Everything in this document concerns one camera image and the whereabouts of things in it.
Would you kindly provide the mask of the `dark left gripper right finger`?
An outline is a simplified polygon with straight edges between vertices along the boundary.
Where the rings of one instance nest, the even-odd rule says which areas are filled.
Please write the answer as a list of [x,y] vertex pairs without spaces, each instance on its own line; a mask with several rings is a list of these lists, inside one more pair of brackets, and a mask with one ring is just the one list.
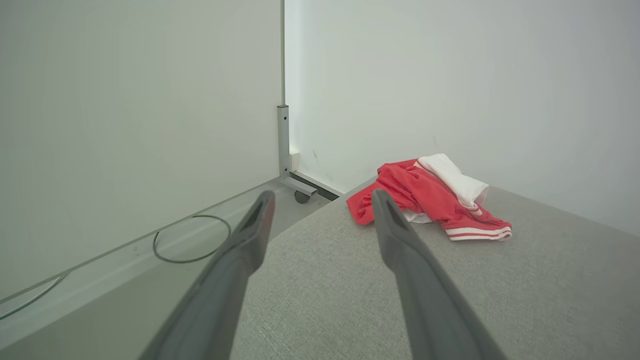
[[390,194],[372,193],[382,261],[394,273],[415,360],[504,360],[503,351]]

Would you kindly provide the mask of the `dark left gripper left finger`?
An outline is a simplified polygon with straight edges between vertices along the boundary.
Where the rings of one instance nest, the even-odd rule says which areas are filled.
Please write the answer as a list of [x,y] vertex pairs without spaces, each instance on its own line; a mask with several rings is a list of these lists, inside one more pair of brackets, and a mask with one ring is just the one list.
[[141,354],[142,360],[228,360],[249,278],[263,264],[275,193],[262,192]]

